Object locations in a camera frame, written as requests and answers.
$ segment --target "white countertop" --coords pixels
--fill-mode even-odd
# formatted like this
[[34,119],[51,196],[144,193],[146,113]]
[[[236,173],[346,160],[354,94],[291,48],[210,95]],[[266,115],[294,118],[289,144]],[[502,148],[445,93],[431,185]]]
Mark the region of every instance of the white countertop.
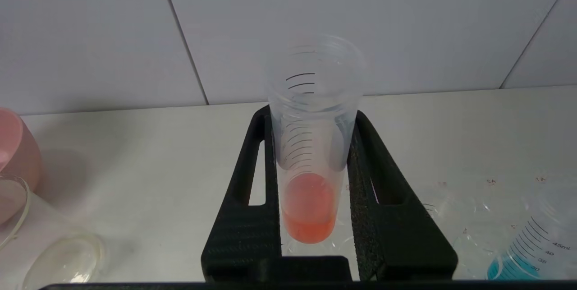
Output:
[[[50,175],[39,193],[103,237],[99,281],[204,281],[200,254],[264,105],[23,117]],[[365,97],[360,109],[418,193],[444,180],[575,173],[576,107],[577,87],[552,87]]]

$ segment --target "plastic beaker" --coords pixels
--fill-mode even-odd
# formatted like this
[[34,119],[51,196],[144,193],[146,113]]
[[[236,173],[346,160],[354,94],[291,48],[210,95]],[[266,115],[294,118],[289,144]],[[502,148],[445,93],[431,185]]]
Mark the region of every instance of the plastic beaker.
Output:
[[64,219],[20,177],[0,175],[0,288],[92,281],[103,256],[97,237]]
[[577,185],[544,189],[530,200],[517,235],[489,266],[488,280],[562,280],[577,254]]
[[366,64],[344,39],[296,35],[268,67],[284,226],[319,243],[334,227]]

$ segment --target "orange liquid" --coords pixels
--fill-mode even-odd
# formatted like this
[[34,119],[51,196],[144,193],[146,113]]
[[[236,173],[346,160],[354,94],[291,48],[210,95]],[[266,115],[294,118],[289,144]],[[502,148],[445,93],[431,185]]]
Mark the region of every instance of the orange liquid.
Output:
[[334,191],[321,175],[304,173],[284,191],[283,220],[288,234],[305,244],[325,240],[336,220]]

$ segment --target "transparent cup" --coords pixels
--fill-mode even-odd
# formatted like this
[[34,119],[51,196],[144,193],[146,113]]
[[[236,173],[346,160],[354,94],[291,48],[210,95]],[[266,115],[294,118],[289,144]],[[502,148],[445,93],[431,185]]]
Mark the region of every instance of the transparent cup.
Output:
[[284,226],[301,243],[319,243],[334,228],[365,60],[344,39],[300,34],[269,63]]
[[577,259],[577,185],[545,188],[529,201],[517,234],[489,265],[488,280],[563,280]]
[[93,281],[103,257],[96,236],[68,222],[20,177],[0,174],[0,289]]

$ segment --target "pink container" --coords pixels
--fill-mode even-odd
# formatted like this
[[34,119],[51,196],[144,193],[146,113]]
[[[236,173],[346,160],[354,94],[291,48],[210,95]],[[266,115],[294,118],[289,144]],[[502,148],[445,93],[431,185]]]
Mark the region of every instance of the pink container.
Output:
[[38,144],[20,117],[0,107],[0,173],[26,181],[33,191],[44,175]]

